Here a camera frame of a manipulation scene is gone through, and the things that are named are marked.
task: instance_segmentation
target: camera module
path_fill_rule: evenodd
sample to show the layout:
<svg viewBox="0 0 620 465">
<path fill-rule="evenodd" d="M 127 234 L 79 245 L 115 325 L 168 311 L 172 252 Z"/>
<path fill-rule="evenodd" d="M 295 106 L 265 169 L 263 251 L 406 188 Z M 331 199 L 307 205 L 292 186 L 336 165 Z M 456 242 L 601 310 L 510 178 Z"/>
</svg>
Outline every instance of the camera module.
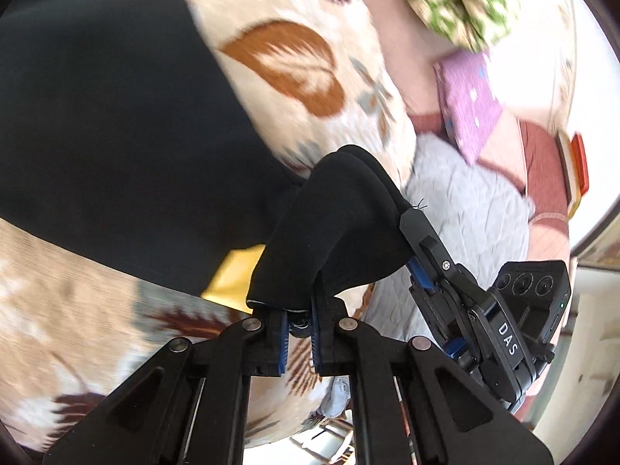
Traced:
<svg viewBox="0 0 620 465">
<path fill-rule="evenodd" d="M 543 296 L 547 295 L 551 288 L 553 287 L 553 278 L 549 275 L 543 277 L 541 281 L 536 285 L 536 295 Z"/>
<path fill-rule="evenodd" d="M 495 285 L 495 288 L 497 288 L 498 290 L 504 290 L 508 286 L 509 283 L 510 283 L 510 275 L 504 274 L 500 279 L 497 280 L 497 284 Z"/>
<path fill-rule="evenodd" d="M 512 286 L 512 293 L 516 296 L 521 296 L 525 294 L 529 290 L 529 287 L 532 286 L 532 281 L 534 277 L 532 277 L 529 273 L 521 274 L 514 282 Z"/>
</svg>

